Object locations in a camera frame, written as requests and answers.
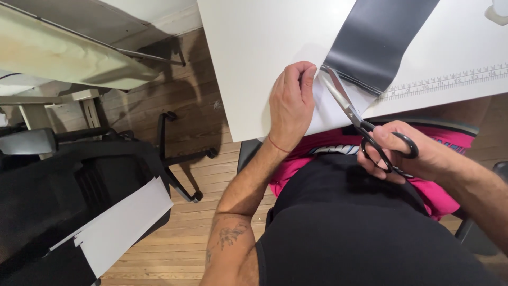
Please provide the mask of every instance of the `baseboard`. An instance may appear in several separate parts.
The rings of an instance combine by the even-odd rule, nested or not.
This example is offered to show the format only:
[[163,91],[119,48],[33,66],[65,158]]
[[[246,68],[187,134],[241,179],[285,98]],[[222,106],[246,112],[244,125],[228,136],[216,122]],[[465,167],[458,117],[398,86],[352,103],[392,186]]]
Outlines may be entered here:
[[180,12],[162,17],[148,29],[127,36],[112,44],[112,46],[128,50],[137,50],[171,36],[179,36],[203,26],[198,4],[194,4]]

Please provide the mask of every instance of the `white desk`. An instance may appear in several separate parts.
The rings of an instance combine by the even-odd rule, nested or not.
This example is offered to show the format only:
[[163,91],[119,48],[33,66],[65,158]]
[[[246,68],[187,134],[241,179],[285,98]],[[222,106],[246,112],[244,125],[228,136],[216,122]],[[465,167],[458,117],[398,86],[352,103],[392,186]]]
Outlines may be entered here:
[[[233,141],[266,136],[275,79],[297,61],[321,66],[354,3],[198,0]],[[363,116],[508,91],[508,25],[485,17],[491,5],[491,0],[441,0],[408,47],[383,99],[367,109],[374,99],[356,87],[348,89],[360,112],[367,109]],[[307,134],[350,124],[319,82],[314,98]]]

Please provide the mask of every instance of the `printed ruler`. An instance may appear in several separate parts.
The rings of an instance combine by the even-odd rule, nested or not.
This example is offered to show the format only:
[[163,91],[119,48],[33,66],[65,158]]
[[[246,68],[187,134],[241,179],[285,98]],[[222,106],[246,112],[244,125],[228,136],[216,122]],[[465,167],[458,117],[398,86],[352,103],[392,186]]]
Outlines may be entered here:
[[413,95],[433,93],[503,78],[508,78],[507,63],[432,77],[405,84],[391,85],[378,99],[375,100],[375,102],[390,101]]

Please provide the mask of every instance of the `scissors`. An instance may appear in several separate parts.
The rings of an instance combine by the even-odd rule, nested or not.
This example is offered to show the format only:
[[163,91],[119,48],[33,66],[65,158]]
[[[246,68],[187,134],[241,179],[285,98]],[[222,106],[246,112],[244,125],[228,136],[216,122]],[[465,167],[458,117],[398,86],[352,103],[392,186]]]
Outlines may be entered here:
[[[333,98],[335,99],[335,101],[337,101],[337,103],[339,104],[340,108],[342,108],[342,110],[344,111],[346,116],[351,120],[354,127],[356,127],[356,129],[362,134],[363,139],[362,139],[361,146],[362,146],[362,151],[363,151],[363,154],[365,155],[365,158],[371,160],[376,167],[382,169],[387,174],[395,171],[404,177],[413,178],[412,175],[405,173],[404,171],[397,168],[390,162],[390,160],[384,153],[382,147],[369,134],[369,132],[374,130],[375,126],[370,124],[367,121],[364,121],[363,118],[360,115],[358,115],[357,110],[355,109],[355,107],[351,103],[351,100],[347,96],[347,92],[345,91],[342,81],[339,78],[339,76],[337,75],[337,72],[335,72],[335,70],[333,70],[329,67],[326,67],[326,66],[324,66],[324,67],[328,71],[328,74],[330,75],[332,82],[330,82],[323,74],[319,74],[319,78],[320,78],[321,82],[326,85],[326,87],[332,94]],[[419,152],[418,147],[416,146],[416,144],[413,140],[411,140],[409,137],[407,137],[406,135],[399,133],[399,132],[392,132],[392,134],[397,136],[398,138],[400,138],[402,141],[404,141],[404,143],[406,143],[410,149],[409,154],[405,154],[405,153],[403,153],[401,151],[397,151],[397,150],[393,150],[394,152],[398,153],[400,156],[402,156],[402,158],[406,158],[406,159],[415,159],[418,156],[418,152]],[[383,160],[383,162],[386,165],[386,169],[383,167],[380,167],[377,164],[377,162],[374,162],[374,160],[372,160],[370,158],[370,156],[367,154],[367,152],[365,151],[365,145],[367,143],[371,144],[374,147],[374,149],[379,153],[379,155],[381,156],[381,160]]]

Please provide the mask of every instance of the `black t-shirt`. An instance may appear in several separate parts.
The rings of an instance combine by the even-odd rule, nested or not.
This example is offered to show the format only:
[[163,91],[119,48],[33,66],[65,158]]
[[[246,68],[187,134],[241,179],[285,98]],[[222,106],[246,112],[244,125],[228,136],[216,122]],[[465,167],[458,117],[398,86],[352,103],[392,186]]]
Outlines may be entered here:
[[260,286],[502,285],[438,222],[409,185],[378,180],[356,157],[301,168],[256,244]]

